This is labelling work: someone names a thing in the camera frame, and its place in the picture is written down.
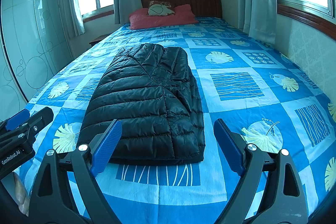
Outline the person's left hand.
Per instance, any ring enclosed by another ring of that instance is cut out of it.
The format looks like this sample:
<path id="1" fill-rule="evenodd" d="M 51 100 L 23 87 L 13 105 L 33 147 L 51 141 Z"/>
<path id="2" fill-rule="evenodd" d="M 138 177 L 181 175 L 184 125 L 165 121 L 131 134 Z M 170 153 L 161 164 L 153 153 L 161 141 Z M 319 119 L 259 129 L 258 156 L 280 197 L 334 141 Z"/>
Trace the person's left hand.
<path id="1" fill-rule="evenodd" d="M 13 173 L 13 176 L 14 176 L 14 184 L 15 184 L 15 197 L 18 201 L 19 211 L 28 217 L 30 198 L 19 176 L 15 172 Z"/>

